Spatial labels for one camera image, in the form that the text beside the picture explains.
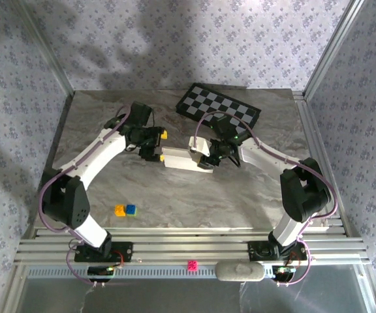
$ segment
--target patterned wallpaper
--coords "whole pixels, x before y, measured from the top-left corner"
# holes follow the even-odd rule
[[[310,103],[376,272],[376,0],[367,1]]]
[[[75,89],[303,90],[349,0],[26,0]]]
[[[30,212],[65,95],[22,22],[0,0],[0,297]]]

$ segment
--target blue block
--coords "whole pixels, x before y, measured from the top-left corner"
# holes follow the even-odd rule
[[[134,204],[127,204],[125,207],[125,214],[136,215],[136,206]]]

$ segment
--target black and white checkerboard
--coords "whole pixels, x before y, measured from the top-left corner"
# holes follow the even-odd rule
[[[225,96],[211,90],[199,83],[194,83],[182,99],[176,105],[176,112],[198,122],[205,113],[223,111],[231,113],[246,122],[251,128],[258,120],[260,110],[239,100]],[[212,119],[218,119],[223,114],[209,115],[203,124],[210,126]],[[236,132],[240,134],[246,128],[232,118],[230,123],[236,126]]]

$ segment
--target yellow block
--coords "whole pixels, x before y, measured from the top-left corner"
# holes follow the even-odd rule
[[[161,134],[161,139],[168,139],[168,132],[167,131],[163,131],[163,133]]]
[[[116,205],[114,212],[117,216],[125,216],[125,206],[123,204]]]

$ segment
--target gray marble tabletop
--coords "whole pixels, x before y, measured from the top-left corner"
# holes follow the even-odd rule
[[[309,156],[298,111],[289,89],[224,90],[262,110],[254,127],[272,147],[298,158]],[[196,122],[176,113],[185,91],[77,91],[67,117],[54,168],[87,147],[118,107],[139,101],[155,110],[155,122],[168,131],[163,146],[186,148]],[[207,127],[200,136],[214,137]],[[213,174],[165,168],[135,152],[122,153],[96,176],[87,191],[91,214],[103,227],[275,226],[283,214],[279,183],[262,170],[223,160]],[[117,204],[133,203],[136,216],[117,217]]]

